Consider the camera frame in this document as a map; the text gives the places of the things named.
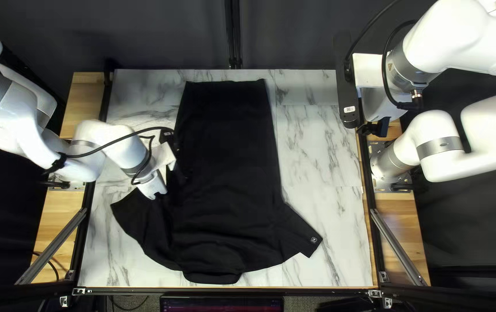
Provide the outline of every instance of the black metal frame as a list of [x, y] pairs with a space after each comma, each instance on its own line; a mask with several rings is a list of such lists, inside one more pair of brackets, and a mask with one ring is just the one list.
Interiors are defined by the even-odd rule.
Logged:
[[224, 0], [224, 2], [229, 69], [241, 69], [243, 67], [243, 49], [240, 34], [240, 1]]

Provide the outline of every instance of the dark wall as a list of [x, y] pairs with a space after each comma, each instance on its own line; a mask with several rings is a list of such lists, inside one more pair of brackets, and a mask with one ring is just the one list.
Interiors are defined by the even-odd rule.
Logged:
[[[336, 32], [357, 36], [388, 2], [242, 0], [245, 68], [333, 69]], [[400, 22], [433, 0], [403, 1], [362, 40], [378, 52]], [[74, 71], [125, 68], [227, 68], [224, 1], [0, 0], [0, 40], [64, 100]]]
[[222, 1], [0, 0], [0, 40], [67, 99], [75, 71], [225, 68]]
[[[394, 27], [419, 18], [434, 2], [406, 0], [396, 4], [369, 30], [356, 51], [381, 52]], [[242, 0], [244, 65], [246, 68], [334, 69], [333, 36], [345, 32], [357, 37], [371, 17], [389, 3], [385, 0]]]

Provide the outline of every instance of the metal bracket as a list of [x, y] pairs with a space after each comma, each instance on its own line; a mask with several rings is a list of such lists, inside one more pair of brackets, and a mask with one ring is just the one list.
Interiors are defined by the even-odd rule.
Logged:
[[77, 287], [73, 288], [73, 296], [86, 295], [86, 288]]
[[383, 298], [383, 309], [390, 309], [390, 308], [392, 308], [392, 299]]
[[[371, 159], [371, 166], [374, 166], [372, 156], [375, 154], [380, 154], [383, 152], [385, 147], [385, 141], [368, 141], [368, 153], [369, 159]], [[373, 191], [375, 193], [410, 193], [411, 190], [391, 190], [390, 185], [398, 181], [399, 184], [411, 184], [411, 176], [409, 173], [405, 173], [397, 178], [393, 178], [392, 181], [383, 181], [376, 177], [373, 172], [371, 172], [371, 179], [373, 181]]]
[[370, 298], [381, 298], [383, 293], [378, 289], [369, 289], [367, 291], [367, 296]]
[[75, 274], [75, 270], [67, 271], [67, 273], [65, 273], [64, 280], [74, 280], [74, 274]]
[[385, 271], [379, 271], [379, 279], [382, 283], [390, 283], [390, 279]]
[[[48, 181], [52, 182], [65, 182], [61, 179], [60, 175], [56, 175], [55, 173], [51, 173], [48, 177]], [[49, 187], [48, 190], [62, 191], [62, 192], [84, 192], [86, 188], [85, 182], [81, 181], [70, 181], [69, 188], [59, 188], [59, 187]]]
[[53, 255], [57, 252], [59, 247], [63, 245], [65, 240], [77, 228], [77, 226], [84, 220], [87, 209], [80, 209], [72, 219], [65, 225], [65, 227], [58, 233], [53, 241], [44, 248], [42, 254], [29, 266], [23, 275], [15, 282], [15, 285], [30, 284], [32, 280], [42, 271], [42, 268], [52, 259]]
[[59, 297], [59, 305], [61, 308], [69, 308], [68, 299], [68, 296]]
[[415, 267], [406, 251], [404, 251], [404, 248], [402, 247], [402, 245], [400, 245], [377, 209], [369, 209], [369, 216], [371, 217], [373, 223], [376, 224], [377, 228], [379, 228], [381, 234], [383, 234], [383, 236], [387, 240], [388, 244], [392, 248], [392, 251], [394, 252], [394, 255], [396, 255], [396, 258], [404, 267], [404, 270], [406, 271], [406, 274], [408, 274], [411, 283], [416, 286], [427, 286], [427, 282], [425, 282], [423, 276], [421, 275], [421, 273], [419, 273], [418, 269]]

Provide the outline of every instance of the black pole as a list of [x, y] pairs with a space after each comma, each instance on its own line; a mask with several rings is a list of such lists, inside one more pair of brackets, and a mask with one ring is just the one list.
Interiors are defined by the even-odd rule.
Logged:
[[369, 225], [371, 230], [373, 256], [375, 259], [375, 270], [377, 274], [377, 283], [381, 286], [381, 274], [379, 272], [385, 270], [383, 261], [383, 247], [381, 245], [381, 234], [375, 222], [371, 220], [371, 209], [376, 209], [375, 192], [373, 190], [373, 182], [371, 179], [371, 167], [369, 165], [369, 152], [367, 149], [367, 138], [358, 133], [359, 138], [359, 153], [362, 157], [362, 170], [364, 175], [364, 185], [366, 188], [367, 212], [369, 214]]
[[224, 4], [229, 69], [241, 69], [243, 67], [243, 52], [240, 34], [240, 1], [225, 0]]

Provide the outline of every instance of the mounting plate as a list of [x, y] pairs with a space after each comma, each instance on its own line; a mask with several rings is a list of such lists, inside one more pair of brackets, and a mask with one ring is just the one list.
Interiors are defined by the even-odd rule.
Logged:
[[[387, 143], [387, 141], [368, 141], [369, 159], [372, 159], [373, 155], [383, 152], [386, 148], [385, 143]], [[373, 175], [373, 172], [371, 173], [371, 178], [373, 180], [373, 189], [375, 193], [411, 193], [411, 190], [390, 190], [390, 185], [393, 182], [383, 181]], [[406, 172], [403, 175], [394, 178], [394, 181], [399, 181], [397, 184], [411, 184], [411, 176]]]

